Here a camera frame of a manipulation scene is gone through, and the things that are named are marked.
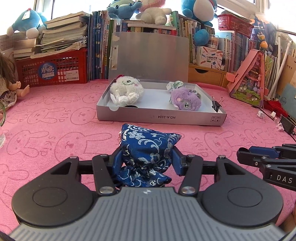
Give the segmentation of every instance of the red plastic crate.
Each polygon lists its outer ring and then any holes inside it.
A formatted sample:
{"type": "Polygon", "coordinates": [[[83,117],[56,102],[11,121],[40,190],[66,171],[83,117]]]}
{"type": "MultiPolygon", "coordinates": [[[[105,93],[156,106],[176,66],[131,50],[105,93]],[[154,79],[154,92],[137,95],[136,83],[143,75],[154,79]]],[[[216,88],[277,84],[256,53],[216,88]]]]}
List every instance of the red plastic crate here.
{"type": "Polygon", "coordinates": [[[234,15],[221,14],[218,16],[219,30],[236,31],[248,38],[251,38],[253,25],[249,24],[234,15]]]}
{"type": "Polygon", "coordinates": [[[56,55],[17,60],[19,81],[24,88],[44,85],[87,83],[87,49],[56,55]]]}

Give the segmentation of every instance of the rabbit pattern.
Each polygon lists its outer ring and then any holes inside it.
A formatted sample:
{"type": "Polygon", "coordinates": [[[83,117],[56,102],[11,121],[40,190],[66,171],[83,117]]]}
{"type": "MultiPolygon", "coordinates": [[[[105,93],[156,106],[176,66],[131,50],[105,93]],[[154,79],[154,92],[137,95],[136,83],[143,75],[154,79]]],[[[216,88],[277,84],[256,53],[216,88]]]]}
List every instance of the rabbit pattern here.
{"type": "MultiPolygon", "coordinates": [[[[0,149],[0,229],[11,232],[18,222],[11,209],[14,192],[33,178],[47,171],[69,156],[90,160],[101,153],[111,154],[118,147],[118,133],[124,123],[97,120],[96,103],[108,81],[91,81],[87,84],[33,87],[24,99],[7,111],[2,127],[6,142],[0,149]]],[[[272,147],[293,143],[285,132],[276,130],[276,123],[268,117],[257,117],[258,109],[229,97],[225,89],[200,85],[216,100],[224,98],[227,112],[221,127],[130,123],[165,133],[178,133],[182,139],[176,144],[187,154],[196,154],[204,160],[214,161],[224,154],[237,163],[239,147],[252,145],[272,147]]],[[[243,166],[262,178],[257,168],[243,166]]],[[[183,177],[173,167],[165,172],[172,178],[168,186],[179,189],[183,177]]],[[[204,175],[200,190],[213,184],[213,176],[204,175]]],[[[82,176],[82,183],[95,189],[93,177],[82,176]]],[[[294,209],[296,192],[278,188],[284,199],[281,223],[294,209]]]]}

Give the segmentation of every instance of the black oval hole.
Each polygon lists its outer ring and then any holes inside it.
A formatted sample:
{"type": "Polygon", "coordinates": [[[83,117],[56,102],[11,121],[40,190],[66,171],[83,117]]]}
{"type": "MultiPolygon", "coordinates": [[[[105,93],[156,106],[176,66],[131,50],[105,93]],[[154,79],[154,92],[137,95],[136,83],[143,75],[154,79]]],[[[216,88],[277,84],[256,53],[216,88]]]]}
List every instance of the black oval hole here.
{"type": "Polygon", "coordinates": [[[203,70],[203,69],[195,69],[196,72],[200,73],[200,74],[204,74],[206,72],[208,72],[207,70],[203,70]]]}

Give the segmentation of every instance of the gray ribbed gripper base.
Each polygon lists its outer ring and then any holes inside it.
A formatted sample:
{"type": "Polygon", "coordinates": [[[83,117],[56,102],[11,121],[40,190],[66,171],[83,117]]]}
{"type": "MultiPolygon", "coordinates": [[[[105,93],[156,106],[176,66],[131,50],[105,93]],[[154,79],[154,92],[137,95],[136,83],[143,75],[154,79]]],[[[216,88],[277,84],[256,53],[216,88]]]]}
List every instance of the gray ribbed gripper base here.
{"type": "Polygon", "coordinates": [[[284,232],[273,224],[228,227],[209,217],[196,199],[173,188],[125,187],[99,198],[72,224],[52,229],[21,224],[10,236],[16,241],[278,241],[284,232]]]}

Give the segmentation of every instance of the blue round sticker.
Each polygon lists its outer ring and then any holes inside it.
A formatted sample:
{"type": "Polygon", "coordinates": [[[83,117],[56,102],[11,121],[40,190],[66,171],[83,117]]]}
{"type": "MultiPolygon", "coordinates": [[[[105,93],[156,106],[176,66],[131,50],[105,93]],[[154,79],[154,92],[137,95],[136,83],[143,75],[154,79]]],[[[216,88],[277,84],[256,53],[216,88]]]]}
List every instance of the blue round sticker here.
{"type": "Polygon", "coordinates": [[[51,80],[57,75],[57,67],[52,62],[43,63],[39,66],[38,75],[43,80],[51,80]]]}

